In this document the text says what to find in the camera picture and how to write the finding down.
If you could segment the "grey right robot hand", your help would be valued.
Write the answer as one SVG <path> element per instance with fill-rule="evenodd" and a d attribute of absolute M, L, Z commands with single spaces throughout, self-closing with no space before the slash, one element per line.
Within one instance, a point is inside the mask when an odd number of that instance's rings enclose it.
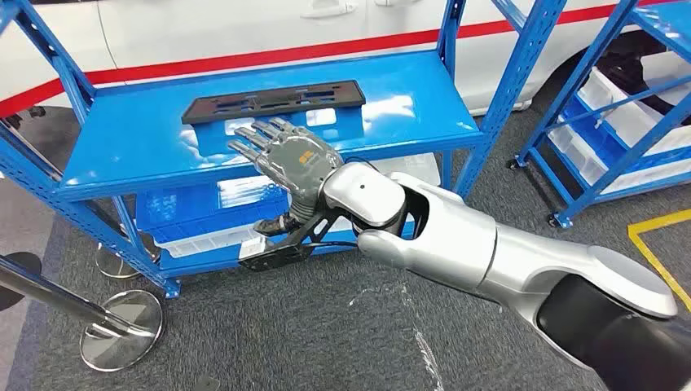
<path fill-rule="evenodd" d="M 308 223 L 316 214 L 323 183 L 343 165 L 329 143 L 281 117 L 236 129 L 228 147 L 291 196 L 287 212 L 254 223 L 253 229 L 266 236 L 291 233 Z"/>

